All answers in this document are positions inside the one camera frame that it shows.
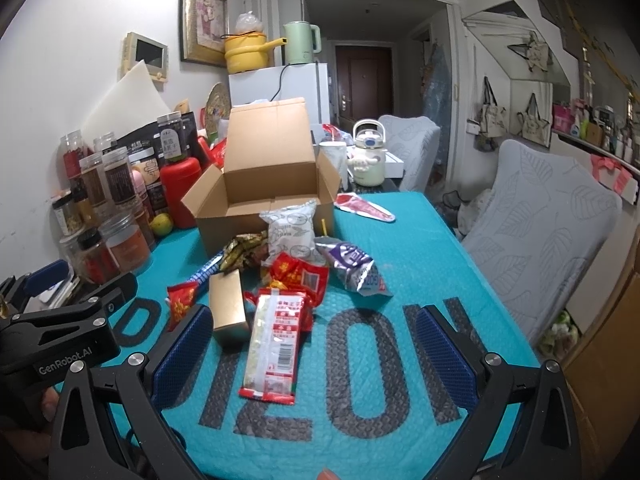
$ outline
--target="bubble mailer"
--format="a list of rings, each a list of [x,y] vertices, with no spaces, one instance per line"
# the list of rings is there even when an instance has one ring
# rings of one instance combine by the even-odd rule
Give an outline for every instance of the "bubble mailer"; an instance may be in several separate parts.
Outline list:
[[[243,399],[246,347],[212,340],[174,407],[162,413],[201,470],[219,479],[315,480],[323,467],[341,480],[421,480],[460,428],[455,407],[415,336],[418,308],[434,304],[483,351],[537,366],[527,341],[473,261],[419,193],[368,197],[396,215],[388,224],[335,210],[335,235],[378,264],[392,298],[363,298],[332,277],[313,332],[302,346],[296,403]],[[138,279],[138,296],[111,318],[133,351],[148,351],[168,322],[166,286],[207,261],[197,230],[171,234]],[[204,296],[201,302],[207,303]],[[499,453],[516,415],[511,406],[490,447]],[[114,408],[119,430],[124,411]]]

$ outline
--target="yellow pot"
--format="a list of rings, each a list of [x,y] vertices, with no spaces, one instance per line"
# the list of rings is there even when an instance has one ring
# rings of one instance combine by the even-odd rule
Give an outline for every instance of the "yellow pot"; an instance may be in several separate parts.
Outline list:
[[[287,43],[287,38],[278,38],[267,43],[260,32],[243,36],[229,36],[225,40],[226,69],[230,74],[267,68],[269,51]]]

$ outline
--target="white refrigerator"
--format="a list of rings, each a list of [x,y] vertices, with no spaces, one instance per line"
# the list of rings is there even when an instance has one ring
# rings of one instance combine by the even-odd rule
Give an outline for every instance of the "white refrigerator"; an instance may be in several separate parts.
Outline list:
[[[232,106],[258,99],[282,101],[303,97],[316,142],[324,137],[322,124],[331,122],[326,63],[274,66],[230,74],[229,91]]]

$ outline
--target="green electric kettle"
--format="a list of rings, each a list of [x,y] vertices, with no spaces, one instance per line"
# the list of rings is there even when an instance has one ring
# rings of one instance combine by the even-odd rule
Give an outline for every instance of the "green electric kettle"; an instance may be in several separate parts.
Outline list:
[[[307,22],[291,22],[284,26],[287,44],[284,49],[288,65],[313,63],[314,54],[322,50],[320,28]]]

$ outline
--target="open cardboard box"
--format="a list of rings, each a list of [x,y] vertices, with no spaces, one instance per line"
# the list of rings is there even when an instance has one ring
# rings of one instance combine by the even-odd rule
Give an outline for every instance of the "open cardboard box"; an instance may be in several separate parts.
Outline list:
[[[215,166],[183,197],[209,255],[232,237],[266,229],[261,211],[316,199],[314,229],[334,228],[340,175],[320,153],[316,159],[303,98],[231,110],[224,173]]]

